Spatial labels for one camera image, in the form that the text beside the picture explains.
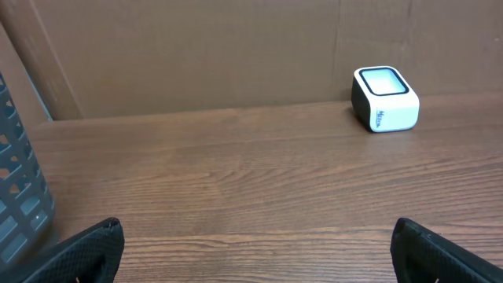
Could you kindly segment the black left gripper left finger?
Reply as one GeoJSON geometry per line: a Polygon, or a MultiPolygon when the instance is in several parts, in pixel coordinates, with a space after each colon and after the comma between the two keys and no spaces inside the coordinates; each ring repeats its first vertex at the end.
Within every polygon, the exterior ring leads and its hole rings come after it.
{"type": "Polygon", "coordinates": [[[107,218],[27,263],[1,272],[1,283],[110,283],[125,245],[118,218],[107,218]]]}

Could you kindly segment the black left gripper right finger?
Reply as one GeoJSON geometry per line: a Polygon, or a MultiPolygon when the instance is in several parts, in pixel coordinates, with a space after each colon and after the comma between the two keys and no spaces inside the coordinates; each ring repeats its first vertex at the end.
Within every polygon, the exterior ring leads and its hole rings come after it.
{"type": "Polygon", "coordinates": [[[502,269],[408,218],[391,237],[398,283],[502,283],[502,269]]]}

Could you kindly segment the white barcode scanner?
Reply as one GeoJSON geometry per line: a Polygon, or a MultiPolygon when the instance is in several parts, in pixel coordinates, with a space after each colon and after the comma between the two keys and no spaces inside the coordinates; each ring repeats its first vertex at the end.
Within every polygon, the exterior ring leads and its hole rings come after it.
{"type": "Polygon", "coordinates": [[[387,65],[354,71],[351,104],[357,118],[374,133],[410,130],[419,119],[420,98],[402,74],[387,65]]]}

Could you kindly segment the dark grey plastic basket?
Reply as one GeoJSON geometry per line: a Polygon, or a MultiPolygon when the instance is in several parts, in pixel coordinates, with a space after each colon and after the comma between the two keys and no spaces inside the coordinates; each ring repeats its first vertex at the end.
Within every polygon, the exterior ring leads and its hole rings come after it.
{"type": "Polygon", "coordinates": [[[40,249],[54,203],[28,133],[1,80],[1,270],[40,249]]]}

